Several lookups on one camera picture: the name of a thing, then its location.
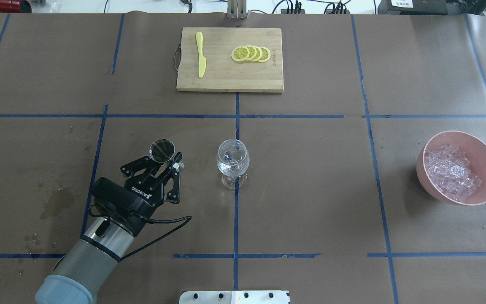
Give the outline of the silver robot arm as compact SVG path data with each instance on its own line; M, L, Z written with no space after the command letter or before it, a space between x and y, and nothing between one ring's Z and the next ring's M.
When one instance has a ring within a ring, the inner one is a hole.
M37 304L94 304L97 293L119 262L138 252L127 252L147 224L191 220L184 216L156 220L152 215L164 203L178 204L181 188L181 159L178 152L151 152L121 166L125 177L119 185L105 177L93 183L91 208L94 222L72 250L62 257L35 293Z

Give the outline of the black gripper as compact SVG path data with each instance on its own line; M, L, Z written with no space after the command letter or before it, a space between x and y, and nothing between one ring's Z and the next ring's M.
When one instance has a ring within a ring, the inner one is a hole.
M101 177L93 184L93 206L99 216L109 217L123 225L136 237L157 208L164 202L179 204L181 200L181 160L182 152L177 152L167 168L155 175L155 162L144 156L120 167L125 186Z

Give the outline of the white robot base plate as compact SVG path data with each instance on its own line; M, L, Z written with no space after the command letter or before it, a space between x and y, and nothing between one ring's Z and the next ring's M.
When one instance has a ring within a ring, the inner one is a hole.
M289 304L284 290L213 290L188 291L181 294L180 304Z

